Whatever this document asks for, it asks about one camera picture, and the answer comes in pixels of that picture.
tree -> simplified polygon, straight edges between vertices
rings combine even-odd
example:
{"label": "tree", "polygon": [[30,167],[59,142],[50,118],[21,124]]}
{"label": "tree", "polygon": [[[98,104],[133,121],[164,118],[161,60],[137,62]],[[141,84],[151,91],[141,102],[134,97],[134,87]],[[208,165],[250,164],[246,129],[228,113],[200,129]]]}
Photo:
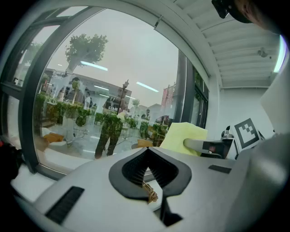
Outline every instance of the tree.
{"label": "tree", "polygon": [[132,105],[135,106],[135,107],[138,107],[139,104],[140,104],[140,100],[139,100],[139,99],[134,99],[134,100],[132,101]]}
{"label": "tree", "polygon": [[203,79],[201,78],[200,74],[196,71],[195,73],[195,83],[201,86]]}
{"label": "tree", "polygon": [[139,106],[139,104],[140,104],[140,100],[139,100],[139,99],[134,99],[134,100],[132,101],[132,105],[135,106],[134,114],[133,114],[133,118],[134,118],[134,116],[135,116],[136,109],[137,109],[137,107]]}
{"label": "tree", "polygon": [[75,91],[74,96],[73,96],[73,100],[72,100],[72,104],[74,104],[74,100],[76,99],[77,92],[80,89],[80,82],[79,81],[73,81],[72,82],[72,88]]}
{"label": "tree", "polygon": [[101,61],[107,42],[106,36],[98,36],[97,34],[92,38],[86,34],[72,36],[69,41],[70,45],[66,46],[65,51],[68,62],[66,72],[72,74],[77,66],[82,67],[81,61],[89,63]]}
{"label": "tree", "polygon": [[37,42],[32,42],[29,47],[26,49],[22,62],[18,65],[17,67],[17,73],[15,74],[15,77],[17,79],[20,79],[20,75],[22,74],[22,70],[25,66],[25,64],[29,63],[31,64],[33,58],[35,57],[36,53],[42,46],[42,43],[37,43]]}

yellow sponge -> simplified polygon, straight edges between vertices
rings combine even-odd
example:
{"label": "yellow sponge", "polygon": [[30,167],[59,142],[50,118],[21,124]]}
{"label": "yellow sponge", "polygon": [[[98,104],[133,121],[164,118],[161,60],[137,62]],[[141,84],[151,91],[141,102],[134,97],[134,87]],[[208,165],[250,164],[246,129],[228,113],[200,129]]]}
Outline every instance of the yellow sponge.
{"label": "yellow sponge", "polygon": [[172,123],[168,133],[160,145],[161,148],[200,156],[201,153],[183,145],[185,139],[206,140],[208,130],[195,126],[188,122]]}

black slot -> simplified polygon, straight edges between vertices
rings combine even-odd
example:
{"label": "black slot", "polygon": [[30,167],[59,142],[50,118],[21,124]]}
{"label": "black slot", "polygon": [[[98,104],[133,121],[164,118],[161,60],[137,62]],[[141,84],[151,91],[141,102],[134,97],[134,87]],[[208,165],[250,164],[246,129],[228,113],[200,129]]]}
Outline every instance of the black slot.
{"label": "black slot", "polygon": [[208,169],[215,170],[215,171],[218,171],[218,172],[223,172],[223,173],[226,173],[226,174],[229,174],[231,172],[231,170],[232,170],[230,168],[217,166],[217,165],[210,165],[208,167]]}
{"label": "black slot", "polygon": [[45,214],[50,220],[61,224],[71,211],[84,189],[72,186]]}

window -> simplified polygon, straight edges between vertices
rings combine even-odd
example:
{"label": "window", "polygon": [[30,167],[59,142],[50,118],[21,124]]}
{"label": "window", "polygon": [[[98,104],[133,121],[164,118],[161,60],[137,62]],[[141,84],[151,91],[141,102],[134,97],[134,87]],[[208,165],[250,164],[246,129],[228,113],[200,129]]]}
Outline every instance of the window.
{"label": "window", "polygon": [[160,146],[184,94],[178,63],[179,50],[143,21],[114,10],[91,17],[41,77],[33,110],[39,161],[66,173],[141,142]]}
{"label": "window", "polygon": [[72,6],[60,13],[57,17],[61,16],[72,16],[75,15],[76,13],[80,12],[81,10],[87,8],[87,6]]}
{"label": "window", "polygon": [[18,105],[19,100],[8,96],[7,103],[7,131],[10,143],[18,149],[21,149],[18,131]]}
{"label": "window", "polygon": [[21,59],[15,71],[12,82],[15,85],[22,86],[25,79],[26,73],[31,65],[33,58],[42,46],[42,44],[47,40],[47,38],[58,28],[59,26],[48,26],[42,28],[37,35],[34,37],[33,41],[29,44],[26,49],[21,51]]}
{"label": "window", "polygon": [[203,79],[199,73],[193,69],[195,94],[193,97],[193,111],[191,116],[191,123],[205,128],[208,108],[208,88],[204,84]]}
{"label": "window", "polygon": [[197,125],[198,115],[200,114],[200,106],[201,106],[201,97],[199,94],[195,94],[193,101],[193,111],[191,117],[191,123]]}

ceiling light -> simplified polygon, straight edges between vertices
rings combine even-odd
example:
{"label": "ceiling light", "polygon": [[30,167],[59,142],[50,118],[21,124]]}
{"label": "ceiling light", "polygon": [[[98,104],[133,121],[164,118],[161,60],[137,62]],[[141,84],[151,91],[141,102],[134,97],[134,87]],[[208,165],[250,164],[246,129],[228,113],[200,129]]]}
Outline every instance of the ceiling light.
{"label": "ceiling light", "polygon": [[132,98],[132,99],[136,99],[136,98],[133,98],[133,97],[130,97],[130,96],[127,96],[127,95],[126,95],[126,97],[129,97],[129,98]]}
{"label": "ceiling light", "polygon": [[85,151],[85,152],[89,152],[89,153],[95,153],[96,151],[94,151],[94,150],[83,150],[83,151]]}
{"label": "ceiling light", "polygon": [[278,73],[282,67],[283,61],[286,56],[286,42],[283,39],[283,37],[280,35],[280,50],[279,50],[279,55],[277,59],[277,63],[274,69],[275,73]]}
{"label": "ceiling light", "polygon": [[94,86],[94,87],[97,87],[97,88],[100,88],[100,89],[104,89],[104,90],[107,90],[107,91],[109,91],[108,89],[106,89],[106,88],[103,88],[103,87],[99,87],[99,86]]}
{"label": "ceiling light", "polygon": [[93,64],[93,63],[89,63],[89,62],[81,61],[81,64],[88,65],[88,66],[92,66],[92,67],[94,67],[94,68],[99,68],[99,69],[102,69],[102,70],[108,71],[107,68],[102,67],[102,66],[100,66],[100,65]]}
{"label": "ceiling light", "polygon": [[106,95],[102,95],[102,94],[99,94],[99,95],[101,95],[101,96],[104,96],[104,97],[109,97],[109,96],[106,96]]}
{"label": "ceiling light", "polygon": [[158,90],[156,90],[156,89],[154,89],[154,88],[152,88],[152,87],[150,87],[150,86],[148,86],[148,85],[145,85],[145,84],[143,84],[143,83],[141,83],[141,82],[136,82],[136,84],[137,84],[137,85],[141,85],[141,86],[143,86],[143,87],[145,87],[145,88],[147,88],[147,89],[150,89],[150,90],[152,90],[152,91],[154,91],[154,92],[159,92]]}

